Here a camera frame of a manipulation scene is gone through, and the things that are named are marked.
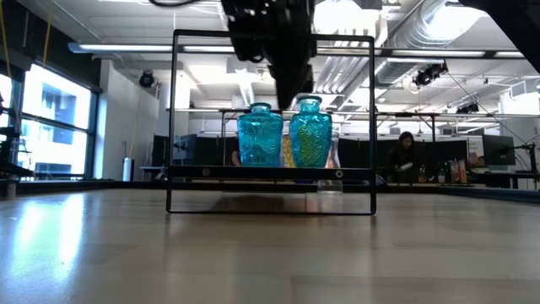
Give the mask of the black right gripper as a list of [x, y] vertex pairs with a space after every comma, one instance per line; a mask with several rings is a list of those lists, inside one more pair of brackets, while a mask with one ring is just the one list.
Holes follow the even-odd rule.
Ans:
[[[309, 62], [317, 54], [312, 39], [314, 0], [222, 0], [235, 54], [241, 61]], [[278, 107], [287, 109], [298, 92], [298, 70], [272, 64]], [[300, 93], [312, 93], [313, 68], [306, 66]]]

